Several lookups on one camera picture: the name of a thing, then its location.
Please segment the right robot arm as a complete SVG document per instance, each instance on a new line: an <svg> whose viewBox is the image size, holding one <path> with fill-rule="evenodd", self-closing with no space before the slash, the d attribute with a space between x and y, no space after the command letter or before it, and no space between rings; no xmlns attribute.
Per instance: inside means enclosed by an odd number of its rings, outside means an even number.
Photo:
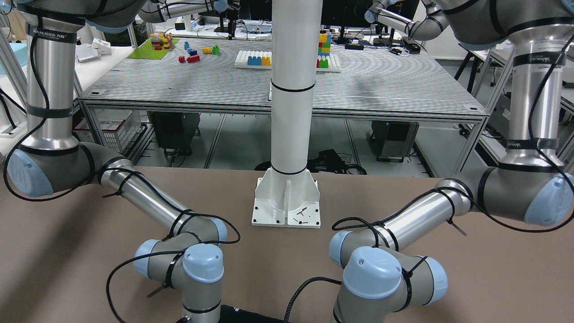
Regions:
<svg viewBox="0 0 574 323"><path fill-rule="evenodd" d="M143 243L131 262L160 290L183 293L181 323L217 323L221 316L224 219L197 214L174 200L119 153L72 134L74 50L77 32L125 30L157 0L15 0L29 41L26 114L28 134L5 160L4 180L26 201L48 201L85 184L113 189L168 229Z"/></svg>

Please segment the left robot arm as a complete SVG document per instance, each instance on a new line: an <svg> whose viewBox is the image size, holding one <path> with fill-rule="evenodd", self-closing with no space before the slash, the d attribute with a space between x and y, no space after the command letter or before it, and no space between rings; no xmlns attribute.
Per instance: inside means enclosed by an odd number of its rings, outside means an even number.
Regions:
<svg viewBox="0 0 574 323"><path fill-rule="evenodd" d="M428 256L400 250L441 223L480 211L488 218L546 226L570 221L573 176L556 156L562 68L573 40L571 0L426 0L426 21L449 25L459 43L484 50L510 41L511 89L506 155L496 167L463 171L438 182L389 217L332 227L329 246L343 278L333 323L379 323L409 306L441 299L445 270Z"/></svg>

